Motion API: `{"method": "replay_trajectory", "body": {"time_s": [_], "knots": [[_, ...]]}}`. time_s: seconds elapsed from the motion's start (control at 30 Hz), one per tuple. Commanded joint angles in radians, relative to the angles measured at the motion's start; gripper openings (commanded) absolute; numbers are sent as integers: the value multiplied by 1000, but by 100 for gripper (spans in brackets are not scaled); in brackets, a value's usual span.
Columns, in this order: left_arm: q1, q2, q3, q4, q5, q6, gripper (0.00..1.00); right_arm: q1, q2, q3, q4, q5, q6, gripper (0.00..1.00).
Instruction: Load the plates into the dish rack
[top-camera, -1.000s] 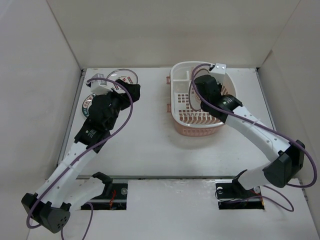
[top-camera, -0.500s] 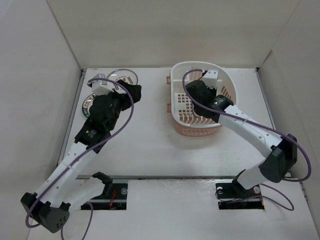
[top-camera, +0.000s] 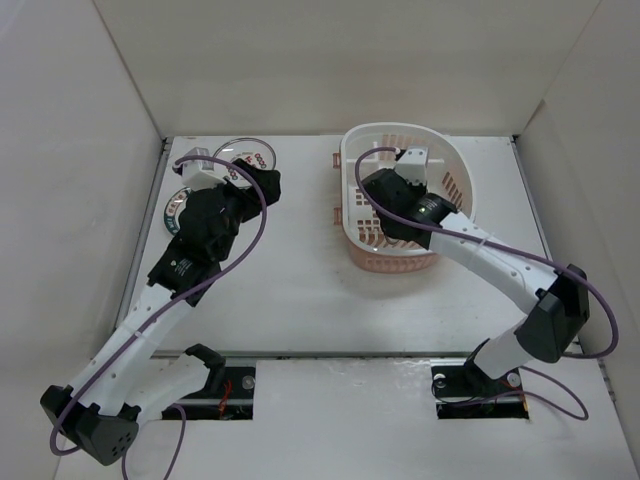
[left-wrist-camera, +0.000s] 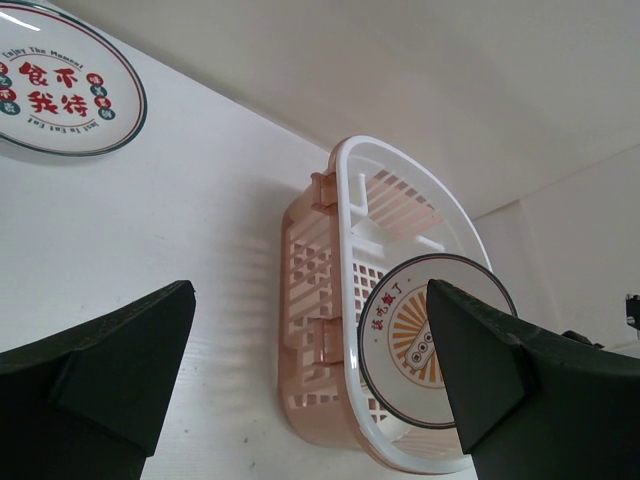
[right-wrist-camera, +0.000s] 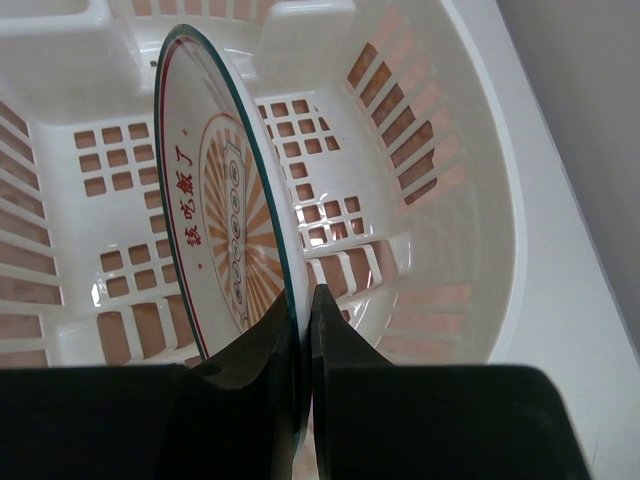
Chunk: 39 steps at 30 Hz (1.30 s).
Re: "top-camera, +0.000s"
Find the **plate with orange sunburst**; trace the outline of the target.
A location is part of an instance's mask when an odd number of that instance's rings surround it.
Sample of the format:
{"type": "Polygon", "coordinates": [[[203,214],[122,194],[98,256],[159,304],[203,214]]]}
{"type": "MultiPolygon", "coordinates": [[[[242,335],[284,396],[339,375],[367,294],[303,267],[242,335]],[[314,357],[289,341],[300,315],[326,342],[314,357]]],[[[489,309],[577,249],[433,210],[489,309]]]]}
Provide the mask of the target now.
{"type": "Polygon", "coordinates": [[[384,246],[386,248],[396,248],[396,249],[410,249],[413,247],[413,243],[411,241],[407,242],[401,239],[395,239],[388,236],[384,236],[384,246]]]}

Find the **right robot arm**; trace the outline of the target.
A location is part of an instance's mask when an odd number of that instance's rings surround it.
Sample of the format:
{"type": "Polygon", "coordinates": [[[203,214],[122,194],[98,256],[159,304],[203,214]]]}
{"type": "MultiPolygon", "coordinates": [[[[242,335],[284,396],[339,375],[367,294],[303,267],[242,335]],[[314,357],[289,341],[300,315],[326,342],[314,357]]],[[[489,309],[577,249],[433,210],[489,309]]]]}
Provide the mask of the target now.
{"type": "Polygon", "coordinates": [[[531,360],[556,363],[590,316],[588,290],[574,265],[561,271],[490,248],[489,235],[453,203],[412,186],[392,169],[363,181],[364,192],[391,216],[378,214],[383,232],[447,257],[506,295],[525,317],[481,343],[462,369],[462,381],[483,394],[531,360]]]}

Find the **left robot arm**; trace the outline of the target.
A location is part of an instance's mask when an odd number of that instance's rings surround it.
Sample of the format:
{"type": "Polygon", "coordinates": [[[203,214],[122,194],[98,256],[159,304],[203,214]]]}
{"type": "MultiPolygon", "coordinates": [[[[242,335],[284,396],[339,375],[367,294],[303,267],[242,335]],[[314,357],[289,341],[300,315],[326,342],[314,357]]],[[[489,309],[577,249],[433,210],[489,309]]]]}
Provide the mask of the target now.
{"type": "Polygon", "coordinates": [[[49,386],[40,399],[58,457],[83,451],[109,466],[179,399],[194,392],[210,397],[223,387],[224,358],[201,344],[156,373],[149,362],[212,284],[250,254],[245,249],[228,259],[243,223],[259,218],[257,232],[264,232],[267,208],[281,195],[281,174],[204,155],[182,157],[174,170],[191,193],[139,299],[82,372],[65,386],[49,386]]]}

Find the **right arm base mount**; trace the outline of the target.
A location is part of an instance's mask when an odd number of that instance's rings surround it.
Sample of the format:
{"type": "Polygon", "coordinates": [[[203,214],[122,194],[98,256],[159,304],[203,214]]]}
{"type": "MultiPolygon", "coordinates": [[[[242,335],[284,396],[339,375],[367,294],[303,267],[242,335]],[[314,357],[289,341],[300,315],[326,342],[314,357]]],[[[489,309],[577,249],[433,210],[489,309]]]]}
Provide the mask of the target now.
{"type": "Polygon", "coordinates": [[[474,363],[481,343],[464,361],[441,359],[431,364],[431,394],[439,420],[529,419],[518,368],[491,379],[474,363]]]}

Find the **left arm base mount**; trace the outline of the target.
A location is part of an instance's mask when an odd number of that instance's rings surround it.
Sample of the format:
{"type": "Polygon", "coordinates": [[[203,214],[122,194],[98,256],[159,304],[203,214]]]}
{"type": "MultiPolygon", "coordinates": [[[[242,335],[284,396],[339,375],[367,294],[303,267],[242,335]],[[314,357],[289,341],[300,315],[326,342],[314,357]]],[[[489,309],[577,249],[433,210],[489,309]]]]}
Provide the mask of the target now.
{"type": "Polygon", "coordinates": [[[228,360],[202,345],[189,347],[188,360],[197,360],[207,369],[203,385],[177,401],[187,420],[245,421],[253,419],[256,362],[228,360]]]}

